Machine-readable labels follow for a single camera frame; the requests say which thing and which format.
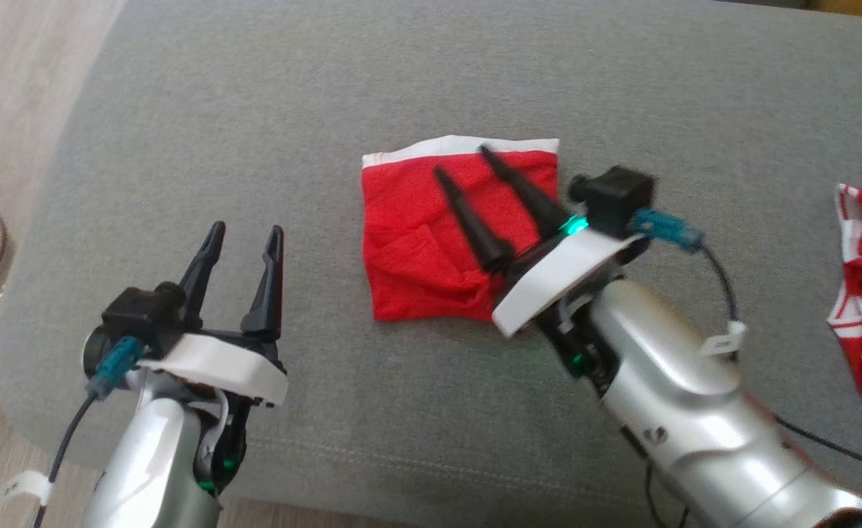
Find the gray fabric surface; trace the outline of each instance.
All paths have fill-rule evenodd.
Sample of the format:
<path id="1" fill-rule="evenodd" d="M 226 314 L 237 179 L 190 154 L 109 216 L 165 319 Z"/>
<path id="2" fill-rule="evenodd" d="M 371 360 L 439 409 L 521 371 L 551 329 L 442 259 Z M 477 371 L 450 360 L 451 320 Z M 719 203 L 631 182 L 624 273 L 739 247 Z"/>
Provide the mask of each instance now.
<path id="1" fill-rule="evenodd" d="M 661 177 L 661 208 L 705 228 L 738 285 L 756 394 L 862 451 L 862 397 L 825 323 L 833 187 L 862 186 L 862 19 L 695 0 L 132 0 L 12 272 L 12 424 L 52 450 L 98 313 L 178 279 L 217 219 L 203 317 L 236 327 L 280 223 L 292 387 L 252 415 L 234 494 L 427 525 L 648 524 L 640 462 L 541 339 L 371 320 L 359 158 L 447 133 L 559 137 L 566 177 Z M 703 258 L 656 247 L 629 272 L 721 329 Z M 94 408 L 69 458 L 104 465 L 132 408 Z M 809 450 L 862 488 L 862 467 Z"/>

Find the wooden floor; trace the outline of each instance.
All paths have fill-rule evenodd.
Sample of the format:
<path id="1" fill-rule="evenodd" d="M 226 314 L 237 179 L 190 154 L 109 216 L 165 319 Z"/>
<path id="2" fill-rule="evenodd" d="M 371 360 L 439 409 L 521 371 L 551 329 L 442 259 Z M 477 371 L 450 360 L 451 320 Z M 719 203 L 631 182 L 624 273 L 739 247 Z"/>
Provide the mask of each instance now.
<path id="1" fill-rule="evenodd" d="M 48 168 L 69 110 L 125 0 L 0 0 L 0 213 L 15 248 L 36 184 Z M 0 487 L 23 470 L 48 471 L 49 457 L 23 440 L 0 410 Z M 65 464 L 44 526 L 81 523 L 98 472 Z M 246 500 L 223 501 L 219 526 L 393 526 L 346 515 Z M 32 525 L 35 503 L 0 511 L 0 528 Z"/>

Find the black cable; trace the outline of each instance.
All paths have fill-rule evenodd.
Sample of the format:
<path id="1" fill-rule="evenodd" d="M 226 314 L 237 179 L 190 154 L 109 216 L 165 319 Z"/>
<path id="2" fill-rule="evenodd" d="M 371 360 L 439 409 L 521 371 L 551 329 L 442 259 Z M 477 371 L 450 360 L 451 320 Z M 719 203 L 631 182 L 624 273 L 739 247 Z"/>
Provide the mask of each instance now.
<path id="1" fill-rule="evenodd" d="M 721 262 L 718 260 L 718 257 L 716 257 L 715 254 L 712 253 L 712 250 L 710 250 L 708 246 L 702 244 L 701 251 L 705 254 L 705 257 L 708 257 L 708 261 L 710 261 L 712 267 L 715 268 L 715 271 L 718 274 L 718 278 L 721 279 L 721 285 L 727 297 L 727 312 L 729 313 L 730 320 L 738 320 L 737 300 L 734 297 L 734 290 L 731 287 L 730 279 L 727 277 L 725 269 L 721 265 Z M 731 358 L 733 361 L 737 360 L 736 351 L 732 352 Z M 842 455 L 846 455 L 846 457 L 854 458 L 856 461 L 862 462 L 862 454 L 860 453 L 855 453 L 850 449 L 841 447 L 841 445 L 838 445 L 833 441 L 825 440 L 824 438 L 820 437 L 815 433 L 809 432 L 806 429 L 798 427 L 797 425 L 790 424 L 783 418 L 780 418 L 778 414 L 773 414 L 773 419 L 776 420 L 776 423 L 778 423 L 779 425 L 783 425 L 784 428 L 789 429 L 790 431 L 802 436 L 803 438 L 815 441 L 816 444 L 823 445 L 823 447 L 832 449 L 832 451 L 837 451 Z"/>
<path id="2" fill-rule="evenodd" d="M 659 528 L 668 528 L 665 525 L 665 522 L 662 522 L 662 518 L 659 517 L 659 511 L 656 510 L 656 502 L 652 500 L 652 464 L 650 463 L 646 466 L 646 484 L 644 485 L 646 489 L 646 504 L 649 505 L 649 514 L 652 515 L 652 521 L 655 521 L 656 526 Z"/>
<path id="3" fill-rule="evenodd" d="M 708 261 L 712 264 L 712 267 L 715 268 L 715 273 L 718 274 L 719 280 L 721 280 L 721 287 L 725 291 L 725 297 L 727 298 L 727 318 L 729 320 L 738 320 L 737 318 L 737 297 L 734 296 L 734 289 L 730 285 L 730 278 L 727 277 L 727 271 L 721 265 L 721 261 L 718 260 L 718 257 L 712 253 L 712 250 L 705 244 L 701 244 L 701 253 L 705 254 L 705 257 L 708 257 Z"/>
<path id="4" fill-rule="evenodd" d="M 82 417 L 85 417 L 85 412 L 88 411 L 89 407 L 92 407 L 93 402 L 95 402 L 95 395 L 89 394 L 85 398 L 85 401 L 82 402 L 81 407 L 78 408 L 76 415 L 72 417 L 72 423 L 65 429 L 65 435 L 62 436 L 62 442 L 59 443 L 59 451 L 56 452 L 56 457 L 52 459 L 52 467 L 49 469 L 49 484 L 56 481 L 56 477 L 59 475 L 59 466 L 62 465 L 62 459 L 65 458 L 65 449 L 69 447 L 69 441 L 72 441 L 72 435 L 75 434 L 76 428 L 78 428 L 78 422 L 81 421 Z M 45 507 L 41 505 L 36 510 L 36 518 L 32 522 L 32 528 L 42 526 L 43 517 L 45 517 Z"/>
<path id="5" fill-rule="evenodd" d="M 825 440 L 824 438 L 822 438 L 816 434 L 813 434 L 813 433 L 807 431 L 806 429 L 800 428 L 797 425 L 790 424 L 789 422 L 787 422 L 783 418 L 780 418 L 776 414 L 773 414 L 773 418 L 776 418 L 777 424 L 783 425 L 784 428 L 789 429 L 790 431 L 796 433 L 797 435 L 800 435 L 800 436 L 807 438 L 811 441 L 815 441 L 816 444 L 824 445 L 824 447 L 832 449 L 832 451 L 837 451 L 837 452 L 841 453 L 842 455 L 846 455 L 846 457 L 854 458 L 856 461 L 859 461 L 862 463 L 862 454 L 855 453 L 854 451 L 851 451 L 850 449 L 847 449 L 846 447 L 841 447 L 841 445 L 838 445 L 833 441 Z"/>

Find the robotic arm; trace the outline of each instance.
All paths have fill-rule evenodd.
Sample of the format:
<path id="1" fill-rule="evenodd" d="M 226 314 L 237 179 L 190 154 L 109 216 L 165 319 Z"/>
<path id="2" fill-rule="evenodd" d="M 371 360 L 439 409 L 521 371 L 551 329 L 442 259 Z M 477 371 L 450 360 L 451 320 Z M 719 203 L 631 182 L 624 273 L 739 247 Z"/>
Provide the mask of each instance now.
<path id="1" fill-rule="evenodd" d="M 481 268 L 504 276 L 492 320 L 506 337 L 534 322 L 569 374 L 589 382 L 622 424 L 649 476 L 658 472 L 708 525 L 862 528 L 862 496 L 817 470 L 743 387 L 739 335 L 706 339 L 648 288 L 625 280 L 621 265 L 651 238 L 690 252 L 702 248 L 699 232 L 649 208 L 651 177 L 615 167 L 593 180 L 577 178 L 571 197 L 588 208 L 579 217 L 488 148 L 481 155 L 515 190 L 541 235 L 516 260 L 437 168 Z M 663 525 L 657 515 L 656 522 Z"/>
<path id="2" fill-rule="evenodd" d="M 131 338 L 146 347 L 120 384 L 139 393 L 138 407 L 95 487 L 86 528 L 215 527 L 222 511 L 217 497 L 245 458 L 250 410 L 283 404 L 287 374 L 277 358 L 283 231 L 271 230 L 264 274 L 240 331 L 205 330 L 200 308 L 224 234 L 217 221 L 179 285 L 123 291 L 86 342 L 82 364 L 90 384 L 112 343 Z"/>

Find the couch cushion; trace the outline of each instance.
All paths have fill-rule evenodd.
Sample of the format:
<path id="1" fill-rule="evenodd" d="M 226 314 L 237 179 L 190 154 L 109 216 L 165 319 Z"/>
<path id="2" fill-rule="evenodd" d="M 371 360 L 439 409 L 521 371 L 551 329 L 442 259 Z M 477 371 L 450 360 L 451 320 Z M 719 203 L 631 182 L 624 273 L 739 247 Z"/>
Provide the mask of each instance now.
<path id="1" fill-rule="evenodd" d="M 660 207 L 705 228 L 736 281 L 756 394 L 862 451 L 862 398 L 825 323 L 833 187 L 862 186 L 862 19 L 698 0 L 132 0 L 9 283 L 12 424 L 55 448 L 98 313 L 178 280 L 217 219 L 203 317 L 237 327 L 279 223 L 292 387 L 252 415 L 233 494 L 416 524 L 649 522 L 640 461 L 537 335 L 371 320 L 360 156 L 447 133 L 561 138 L 566 177 L 661 177 Z M 629 273 L 721 329 L 702 258 L 657 246 Z M 103 467 L 133 406 L 93 408 L 69 457 Z M 862 488 L 862 468 L 810 451 Z"/>

